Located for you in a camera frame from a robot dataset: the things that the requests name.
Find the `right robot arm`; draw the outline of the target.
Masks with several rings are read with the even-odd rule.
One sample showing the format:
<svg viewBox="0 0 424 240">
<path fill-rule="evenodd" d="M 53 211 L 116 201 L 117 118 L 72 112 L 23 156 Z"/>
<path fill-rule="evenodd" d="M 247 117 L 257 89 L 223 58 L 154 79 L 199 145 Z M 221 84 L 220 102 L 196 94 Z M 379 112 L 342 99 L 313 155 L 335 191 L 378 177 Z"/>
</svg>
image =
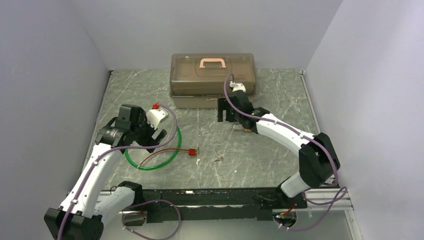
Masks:
<svg viewBox="0 0 424 240">
<path fill-rule="evenodd" d="M 289 207 L 300 193 L 319 188 L 336 177 L 340 161 L 330 137 L 299 130 L 278 119 L 262 107 L 254 107 L 248 95 L 236 90 L 217 103 L 218 122 L 239 123 L 244 129 L 268 137 L 283 145 L 298 157 L 299 170 L 276 189 L 276 203 Z"/>
</svg>

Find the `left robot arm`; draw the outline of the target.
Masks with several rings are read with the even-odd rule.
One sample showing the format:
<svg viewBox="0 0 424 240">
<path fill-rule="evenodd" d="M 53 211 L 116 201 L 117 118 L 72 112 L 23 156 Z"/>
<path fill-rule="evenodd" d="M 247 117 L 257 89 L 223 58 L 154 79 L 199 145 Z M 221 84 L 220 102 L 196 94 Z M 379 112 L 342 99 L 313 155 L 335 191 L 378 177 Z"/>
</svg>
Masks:
<svg viewBox="0 0 424 240">
<path fill-rule="evenodd" d="M 153 135 L 169 115 L 169 107 L 155 103 L 145 111 L 140 106 L 123 104 L 118 116 L 102 127 L 95 139 L 91 156 L 76 184 L 57 208 L 49 208 L 44 221 L 55 240 L 98 240 L 104 227 L 125 208 L 139 209 L 145 202 L 139 183 L 123 181 L 115 192 L 98 200 L 106 178 L 126 149 L 145 149 L 152 153 L 164 146 L 167 135 L 161 130 Z"/>
</svg>

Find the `silver key set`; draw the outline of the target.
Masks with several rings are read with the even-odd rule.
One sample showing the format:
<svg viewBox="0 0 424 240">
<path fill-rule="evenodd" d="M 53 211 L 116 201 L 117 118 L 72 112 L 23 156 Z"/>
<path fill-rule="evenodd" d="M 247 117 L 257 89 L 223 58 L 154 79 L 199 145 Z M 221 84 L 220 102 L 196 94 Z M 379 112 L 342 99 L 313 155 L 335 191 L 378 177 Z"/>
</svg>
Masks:
<svg viewBox="0 0 424 240">
<path fill-rule="evenodd" d="M 223 155 L 216 150 L 215 151 L 214 162 L 221 162 L 223 160 L 224 160 Z"/>
</svg>

